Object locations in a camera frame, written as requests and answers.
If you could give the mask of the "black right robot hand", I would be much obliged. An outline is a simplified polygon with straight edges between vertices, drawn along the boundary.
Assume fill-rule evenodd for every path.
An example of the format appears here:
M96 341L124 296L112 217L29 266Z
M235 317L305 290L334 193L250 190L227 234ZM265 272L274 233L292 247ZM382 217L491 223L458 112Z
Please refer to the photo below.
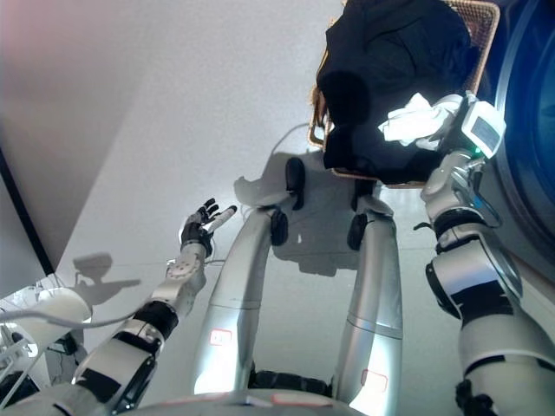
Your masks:
M492 104L467 91L440 139L438 151L448 154L465 150L473 158L492 159L500 149L505 133L503 115Z

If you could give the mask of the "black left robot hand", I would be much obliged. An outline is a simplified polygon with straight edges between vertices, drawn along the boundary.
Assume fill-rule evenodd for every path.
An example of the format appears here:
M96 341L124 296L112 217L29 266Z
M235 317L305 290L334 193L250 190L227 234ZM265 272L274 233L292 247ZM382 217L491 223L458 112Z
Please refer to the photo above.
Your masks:
M210 257L213 252L212 237L214 232L231 219L237 212L236 205L229 205L223 211L214 198L209 198L193 214L188 216L178 232L180 251L189 244L200 244Z

